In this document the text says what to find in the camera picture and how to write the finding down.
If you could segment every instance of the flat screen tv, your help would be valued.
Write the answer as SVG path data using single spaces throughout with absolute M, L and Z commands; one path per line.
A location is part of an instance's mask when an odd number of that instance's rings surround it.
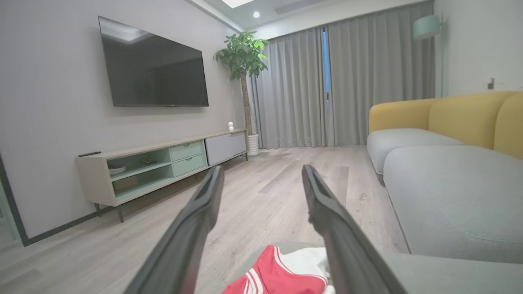
M 209 106 L 201 51 L 98 17 L 114 106 Z

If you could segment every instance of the mint green drawer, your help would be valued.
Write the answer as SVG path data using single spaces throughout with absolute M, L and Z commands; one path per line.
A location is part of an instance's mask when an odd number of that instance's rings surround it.
M 175 177 L 205 166 L 203 155 L 196 155 L 173 163 Z
M 202 141 L 195 141 L 170 148 L 170 156 L 173 161 L 184 159 L 202 153 Z

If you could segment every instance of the yellow armrest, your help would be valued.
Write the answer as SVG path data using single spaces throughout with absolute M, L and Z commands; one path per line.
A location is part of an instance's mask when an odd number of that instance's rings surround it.
M 428 129 L 428 114 L 435 99 L 389 102 L 369 112 L 369 132 L 386 129 Z

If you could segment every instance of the curtain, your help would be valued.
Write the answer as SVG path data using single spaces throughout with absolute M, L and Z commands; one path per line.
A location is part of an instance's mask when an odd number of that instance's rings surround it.
M 325 146 L 325 64 L 322 28 L 270 40 L 268 70 L 253 79 L 263 148 Z
M 412 37 L 433 1 L 330 24 L 330 96 L 334 125 L 329 145 L 366 144 L 369 110 L 379 103 L 434 97 L 434 39 Z

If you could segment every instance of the tv stand leg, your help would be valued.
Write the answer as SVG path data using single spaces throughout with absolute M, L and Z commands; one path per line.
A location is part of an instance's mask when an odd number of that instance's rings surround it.
M 120 218 L 120 222 L 123 222 L 122 205 L 116 206 L 116 212 L 118 213 L 118 218 Z
M 96 208 L 96 214 L 98 215 L 99 218 L 101 218 L 100 204 L 95 203 L 95 208 Z

